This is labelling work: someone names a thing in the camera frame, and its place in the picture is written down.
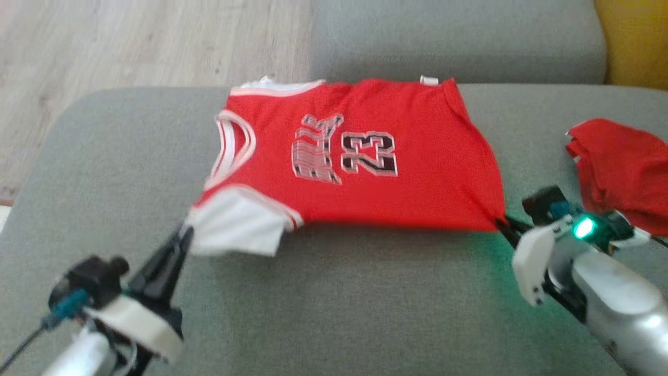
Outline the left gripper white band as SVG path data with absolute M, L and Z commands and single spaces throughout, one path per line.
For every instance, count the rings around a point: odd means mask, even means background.
M 169 307 L 193 237 L 193 229 L 174 231 L 129 281 L 130 295 L 151 306 Z M 86 308 L 86 314 L 162 361 L 176 362 L 184 347 L 177 331 L 133 298 L 118 295 L 102 309 Z

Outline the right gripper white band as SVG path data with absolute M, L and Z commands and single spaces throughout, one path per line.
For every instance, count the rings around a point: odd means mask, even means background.
M 650 233 L 618 211 L 582 212 L 536 227 L 514 217 L 505 221 L 496 222 L 496 228 L 516 249 L 511 266 L 521 295 L 532 306 L 541 304 L 549 288 L 559 297 L 580 295 L 620 306 L 621 295 L 647 287 L 612 255 L 648 243 Z

